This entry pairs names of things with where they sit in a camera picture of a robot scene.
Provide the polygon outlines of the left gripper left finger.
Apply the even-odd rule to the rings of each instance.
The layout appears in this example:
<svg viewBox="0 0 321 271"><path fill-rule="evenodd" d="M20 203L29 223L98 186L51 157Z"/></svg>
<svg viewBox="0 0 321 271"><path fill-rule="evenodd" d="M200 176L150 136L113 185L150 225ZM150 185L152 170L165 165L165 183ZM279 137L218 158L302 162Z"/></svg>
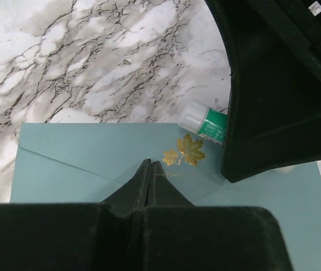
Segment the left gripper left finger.
<svg viewBox="0 0 321 271"><path fill-rule="evenodd" d="M141 270L150 173L100 203L0 204L0 270Z"/></svg>

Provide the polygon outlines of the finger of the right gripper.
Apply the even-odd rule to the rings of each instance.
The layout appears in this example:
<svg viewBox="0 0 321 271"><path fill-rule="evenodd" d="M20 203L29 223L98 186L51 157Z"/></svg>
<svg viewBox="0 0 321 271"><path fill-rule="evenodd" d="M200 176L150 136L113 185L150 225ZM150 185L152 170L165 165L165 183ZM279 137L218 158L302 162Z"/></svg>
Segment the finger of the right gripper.
<svg viewBox="0 0 321 271"><path fill-rule="evenodd" d="M231 69L221 173L321 160L321 1L207 1Z"/></svg>

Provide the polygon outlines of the blue-grey envelope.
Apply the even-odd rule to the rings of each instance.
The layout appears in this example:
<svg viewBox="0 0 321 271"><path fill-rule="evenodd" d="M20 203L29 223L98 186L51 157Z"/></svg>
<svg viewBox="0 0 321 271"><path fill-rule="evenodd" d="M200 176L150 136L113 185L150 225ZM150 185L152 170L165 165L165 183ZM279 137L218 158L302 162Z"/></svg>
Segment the blue-grey envelope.
<svg viewBox="0 0 321 271"><path fill-rule="evenodd" d="M100 202L145 159L175 157L168 180L197 206L258 206L278 220L295 270L321 270L321 176L316 163L270 170L237 183L220 173L222 147L203 140L205 158L186 162L177 143L197 136L176 124L36 124L20 129L10 201Z"/></svg>

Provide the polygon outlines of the green glue stick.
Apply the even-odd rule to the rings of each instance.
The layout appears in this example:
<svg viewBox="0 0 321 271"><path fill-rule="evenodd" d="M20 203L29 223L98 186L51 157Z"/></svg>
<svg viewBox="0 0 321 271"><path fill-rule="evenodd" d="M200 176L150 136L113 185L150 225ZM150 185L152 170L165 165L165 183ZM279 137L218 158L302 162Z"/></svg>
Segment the green glue stick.
<svg viewBox="0 0 321 271"><path fill-rule="evenodd" d="M178 126L209 141L223 145L226 137L227 115L192 99L185 106Z"/></svg>

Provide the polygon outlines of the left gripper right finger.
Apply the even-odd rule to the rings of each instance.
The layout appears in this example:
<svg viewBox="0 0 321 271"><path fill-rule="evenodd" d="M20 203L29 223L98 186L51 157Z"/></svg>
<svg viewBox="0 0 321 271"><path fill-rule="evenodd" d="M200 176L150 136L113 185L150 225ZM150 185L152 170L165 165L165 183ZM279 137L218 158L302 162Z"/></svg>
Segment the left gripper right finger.
<svg viewBox="0 0 321 271"><path fill-rule="evenodd" d="M275 217L260 207L196 207L152 163L142 270L292 270Z"/></svg>

